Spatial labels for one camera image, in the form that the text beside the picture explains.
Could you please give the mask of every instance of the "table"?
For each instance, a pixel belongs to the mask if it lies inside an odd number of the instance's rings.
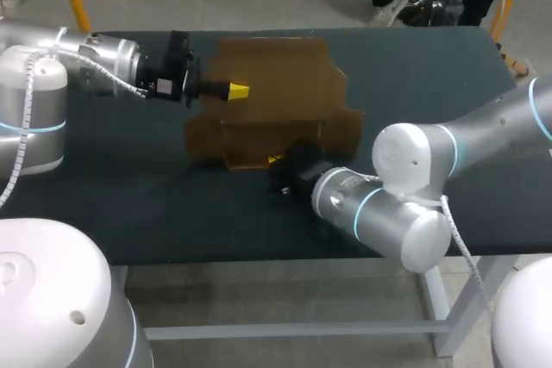
[[[191,34],[207,59],[216,39],[230,33]],[[348,106],[366,112],[363,141],[351,168],[371,172],[371,143],[394,122],[445,122],[514,86],[488,35],[479,28],[321,29],[232,34],[322,36],[348,75]],[[161,53],[167,33],[119,33],[142,50]],[[267,193],[266,172],[190,168],[183,121],[201,109],[98,99],[72,91],[68,98],[66,159],[56,171],[24,178],[1,217],[42,217],[88,234],[113,265],[198,261],[376,257],[329,232],[309,212]],[[447,188],[463,237],[492,295],[515,256],[552,251],[549,155],[481,169]],[[215,203],[215,200],[226,200]],[[451,254],[457,254],[453,248]],[[335,326],[151,328],[149,338],[236,335],[439,333],[438,354],[454,353],[483,308],[473,281],[448,312],[438,269],[423,278],[436,321]]]

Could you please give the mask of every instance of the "dark green table surface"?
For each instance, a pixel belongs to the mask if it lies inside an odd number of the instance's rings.
[[[234,35],[252,36],[259,33]],[[372,171],[376,134],[394,122],[444,122],[513,86],[491,39],[477,28],[325,29],[315,34],[348,75],[348,105],[366,112],[352,168]],[[120,33],[160,53],[167,33]],[[207,58],[228,33],[191,34]],[[73,90],[66,158],[23,178],[2,217],[43,217],[88,234],[113,264],[376,256],[267,193],[266,172],[185,169],[183,104],[97,99]],[[473,254],[552,252],[552,159],[483,168],[447,188]]]

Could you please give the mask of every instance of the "table leg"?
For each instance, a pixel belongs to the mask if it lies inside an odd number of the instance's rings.
[[[127,276],[129,274],[128,266],[113,266],[111,268],[113,276],[119,279],[119,286],[124,291],[124,287],[127,284]]]
[[[518,260],[515,256],[482,256],[477,267],[486,287],[487,295],[492,298],[504,282]],[[486,305],[474,278],[469,278],[456,299],[447,322],[450,330],[438,334],[435,348],[438,357],[452,357],[486,311]]]

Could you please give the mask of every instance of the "cardboard box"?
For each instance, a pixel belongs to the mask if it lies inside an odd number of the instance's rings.
[[[185,122],[192,161],[223,158],[230,169],[268,168],[295,140],[354,157],[364,115],[347,109],[347,77],[318,38],[228,38],[204,80],[249,86],[245,99],[201,99],[205,111]]]

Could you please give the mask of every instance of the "metal table frame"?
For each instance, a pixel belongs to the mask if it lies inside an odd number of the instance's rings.
[[[490,298],[494,297],[512,267],[514,256],[483,256],[478,268]],[[124,287],[127,266],[116,268]],[[449,307],[438,267],[420,275],[430,320],[320,322],[252,325],[215,325],[200,327],[147,327],[149,340],[199,340],[223,338],[259,338],[322,335],[433,334],[437,357],[452,357],[467,338],[486,305],[473,278],[464,285],[458,299]]]

